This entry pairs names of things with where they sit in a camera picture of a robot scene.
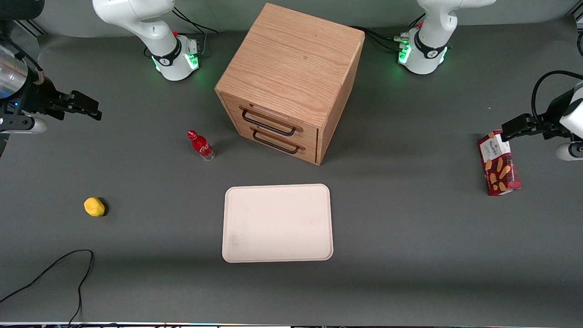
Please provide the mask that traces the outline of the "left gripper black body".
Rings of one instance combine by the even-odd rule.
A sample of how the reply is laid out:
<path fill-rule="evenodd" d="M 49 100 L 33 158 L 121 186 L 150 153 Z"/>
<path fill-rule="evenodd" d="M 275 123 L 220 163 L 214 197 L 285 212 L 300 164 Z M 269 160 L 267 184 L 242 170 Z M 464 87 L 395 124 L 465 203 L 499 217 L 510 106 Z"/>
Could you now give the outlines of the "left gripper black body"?
<path fill-rule="evenodd" d="M 546 133 L 571 133 L 559 121 L 569 108 L 573 96 L 574 91 L 567 91 L 549 103 L 545 112 Z"/>

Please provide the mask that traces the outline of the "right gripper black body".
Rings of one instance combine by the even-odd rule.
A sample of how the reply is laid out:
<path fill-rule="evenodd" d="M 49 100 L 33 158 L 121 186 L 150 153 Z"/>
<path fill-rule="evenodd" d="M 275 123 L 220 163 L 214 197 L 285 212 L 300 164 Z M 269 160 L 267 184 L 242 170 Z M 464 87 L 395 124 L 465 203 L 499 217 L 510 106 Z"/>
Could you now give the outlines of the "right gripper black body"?
<path fill-rule="evenodd" d="M 61 92 L 57 91 L 49 79 L 45 79 L 40 85 L 35 84 L 37 79 L 37 73 L 29 73 L 20 95 L 20 110 L 46 115 L 46 109 L 55 109 L 53 104 L 57 102 Z"/>

